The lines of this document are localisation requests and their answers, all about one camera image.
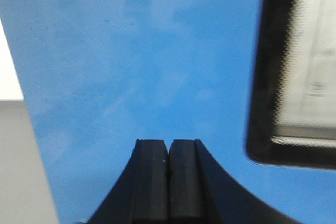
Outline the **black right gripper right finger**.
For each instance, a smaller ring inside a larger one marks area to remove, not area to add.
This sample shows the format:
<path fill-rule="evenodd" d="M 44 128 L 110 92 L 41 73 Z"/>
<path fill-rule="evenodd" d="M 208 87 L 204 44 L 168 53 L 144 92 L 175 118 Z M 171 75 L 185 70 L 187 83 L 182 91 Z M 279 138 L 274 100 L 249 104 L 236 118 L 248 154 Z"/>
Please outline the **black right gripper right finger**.
<path fill-rule="evenodd" d="M 169 151 L 170 223 L 296 223 L 235 181 L 201 140 Z"/>

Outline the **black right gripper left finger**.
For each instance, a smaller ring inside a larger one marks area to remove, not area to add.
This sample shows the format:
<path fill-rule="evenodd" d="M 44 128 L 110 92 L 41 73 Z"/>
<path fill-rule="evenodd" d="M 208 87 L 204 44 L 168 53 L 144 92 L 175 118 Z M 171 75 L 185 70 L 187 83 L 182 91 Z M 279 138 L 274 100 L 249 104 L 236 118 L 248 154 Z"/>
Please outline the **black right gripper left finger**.
<path fill-rule="evenodd" d="M 167 223 L 167 168 L 163 140 L 137 140 L 125 169 L 88 223 Z"/>

